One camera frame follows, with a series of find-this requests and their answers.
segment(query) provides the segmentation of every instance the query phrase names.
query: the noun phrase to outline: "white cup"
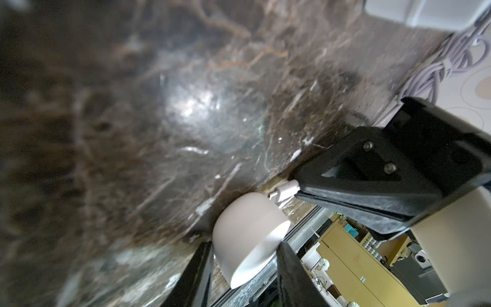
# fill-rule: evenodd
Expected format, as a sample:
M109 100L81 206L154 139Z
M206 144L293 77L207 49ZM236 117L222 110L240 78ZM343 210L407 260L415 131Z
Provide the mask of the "white cup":
M260 193L242 195L222 212L213 228L213 249L230 288L248 282L268 264L290 224Z

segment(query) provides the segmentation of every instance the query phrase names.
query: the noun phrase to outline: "marble veining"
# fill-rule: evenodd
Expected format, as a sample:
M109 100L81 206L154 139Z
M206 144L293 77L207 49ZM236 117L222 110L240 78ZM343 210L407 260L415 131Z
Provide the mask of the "marble veining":
M161 304L233 199L373 123L447 36L362 5L5 1L0 305Z

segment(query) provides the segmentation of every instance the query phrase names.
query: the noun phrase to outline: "wooden cabinet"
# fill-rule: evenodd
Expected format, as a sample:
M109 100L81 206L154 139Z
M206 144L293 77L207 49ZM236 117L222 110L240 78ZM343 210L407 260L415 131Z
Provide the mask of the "wooden cabinet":
M360 307L420 306L402 283L337 223L323 235L322 243L317 251L330 262L327 274L347 300Z
M321 256L329 260L327 274L348 302L357 302L360 307L383 307L348 267L323 243L317 248Z

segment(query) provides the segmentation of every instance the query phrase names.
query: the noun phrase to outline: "white cylinder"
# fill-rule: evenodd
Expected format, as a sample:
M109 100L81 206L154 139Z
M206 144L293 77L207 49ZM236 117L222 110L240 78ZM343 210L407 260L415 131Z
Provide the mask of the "white cylinder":
M232 289L248 282L273 258L290 221L260 193L233 201L213 228L213 250Z
M450 292L450 302L455 293L490 287L490 224L491 194L479 187L411 228ZM487 293L489 303L491 289Z

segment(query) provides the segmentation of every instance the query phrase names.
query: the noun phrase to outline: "connector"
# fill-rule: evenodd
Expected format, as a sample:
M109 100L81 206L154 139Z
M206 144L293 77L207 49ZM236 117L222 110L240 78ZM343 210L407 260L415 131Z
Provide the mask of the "connector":
M274 202L281 202L294 196L298 191L300 191L299 182L297 180L291 180L277 186L273 192L268 194L268 198Z

